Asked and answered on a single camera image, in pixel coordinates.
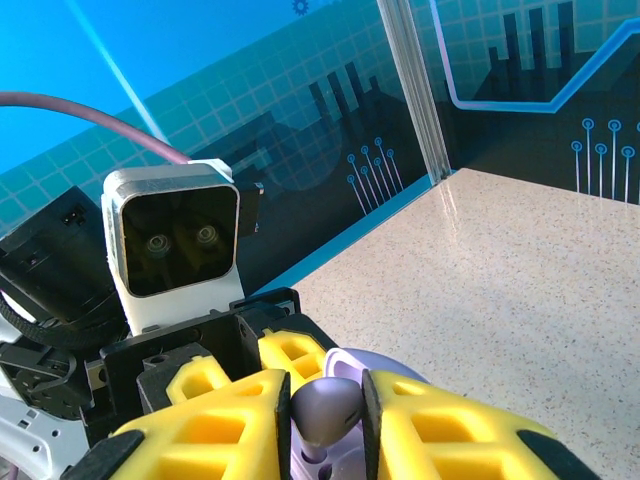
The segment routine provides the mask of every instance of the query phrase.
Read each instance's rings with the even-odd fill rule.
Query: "grid pattern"
[[[437,0],[456,88],[461,98],[472,98],[491,64],[489,48],[507,57],[503,17],[515,14],[523,69],[533,68],[529,10],[542,8],[547,66],[560,66],[559,3],[566,0]],[[411,1],[414,19],[429,69],[434,95],[446,100],[444,70],[437,48],[428,0]],[[640,15],[637,0],[573,0],[576,52],[593,52],[629,18]]]
[[[172,145],[192,154],[267,111],[294,129],[316,122],[320,113],[309,90],[314,82],[331,117],[339,118],[335,99],[327,95],[331,92],[327,75],[336,72],[349,108],[356,108],[343,68],[349,62],[356,66],[365,90],[370,88],[366,79],[376,76],[382,91],[404,98],[375,0],[328,5],[145,103]],[[146,129],[133,108],[119,117]],[[91,128],[0,175],[0,234],[72,185],[98,201],[110,171],[162,163],[127,139]],[[308,173],[314,174],[314,168],[310,165]]]

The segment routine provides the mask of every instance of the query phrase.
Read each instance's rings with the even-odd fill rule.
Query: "white camera housing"
[[[193,195],[200,195],[200,203],[193,203],[195,200],[189,200],[192,202],[191,206],[195,205],[195,208],[198,209],[195,214],[197,218],[205,218],[207,215],[211,218],[224,217],[224,221],[220,221],[221,224],[224,223],[224,226],[219,229],[220,232],[225,233],[224,254],[216,254],[220,258],[224,257],[224,261],[218,262],[216,260],[220,265],[224,263],[224,271],[218,268],[217,272],[210,275],[211,278],[193,282],[178,282],[179,284],[173,287],[156,288],[151,292],[147,289],[144,294],[141,294],[140,288],[138,288],[140,282],[132,280],[134,274],[131,265],[134,251],[140,251],[140,246],[143,244],[141,242],[144,242],[144,239],[138,238],[141,238],[140,230],[137,226],[135,228],[131,226],[133,223],[128,220],[131,215],[127,212],[133,210],[131,206],[136,205],[136,201],[138,204],[142,201],[147,202],[146,211],[149,212],[149,216],[152,216],[158,212],[149,210],[151,204],[148,202],[162,198],[164,199],[162,205],[173,205],[174,200],[167,200],[169,197],[165,194],[174,194],[171,198],[177,198],[178,202],[180,198],[184,198],[185,194],[191,195],[192,198]],[[202,198],[219,198],[223,201],[219,205],[216,201],[207,201],[203,205]],[[186,319],[206,315],[212,309],[226,311],[230,302],[244,298],[236,266],[239,208],[240,193],[233,184],[231,169],[218,159],[197,160],[187,165],[129,168],[114,171],[107,176],[102,195],[107,256],[132,335],[139,335],[150,329],[167,327]],[[140,214],[143,211],[145,210],[138,208],[136,218],[140,222],[146,221]],[[180,223],[182,217],[184,217],[182,212],[177,211],[177,213],[172,213],[171,218]],[[171,224],[171,222],[163,221],[158,224]],[[216,235],[216,241],[218,241],[216,229],[214,228],[213,231]],[[186,242],[185,239],[187,237],[191,239],[192,235],[186,235],[185,232],[186,230],[180,227],[180,231],[176,232],[177,241],[175,243],[178,244],[177,251],[180,252],[181,258],[186,260],[179,263],[174,261],[172,267],[167,268],[165,265],[157,270],[164,272],[165,277],[166,275],[171,276],[171,273],[180,269],[183,264],[185,268],[193,266],[194,262],[200,265],[198,262],[204,258],[197,248],[192,248],[189,246],[191,244]],[[149,246],[152,245],[151,241],[144,243],[148,249],[151,249]],[[155,264],[148,263],[155,260],[146,258],[142,260],[145,265],[152,265],[155,268]]]

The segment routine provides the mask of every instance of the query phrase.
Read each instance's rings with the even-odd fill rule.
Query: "black camera face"
[[[122,219],[131,294],[146,297],[226,275],[235,258],[237,208],[229,186],[127,202]]]

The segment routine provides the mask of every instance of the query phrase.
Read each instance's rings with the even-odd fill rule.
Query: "speckled countertop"
[[[461,170],[302,280],[342,346],[640,478],[640,208]]]

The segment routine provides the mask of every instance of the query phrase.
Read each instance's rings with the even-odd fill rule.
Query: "gear icon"
[[[293,0],[293,11],[301,17],[306,15],[309,11],[309,0]]]

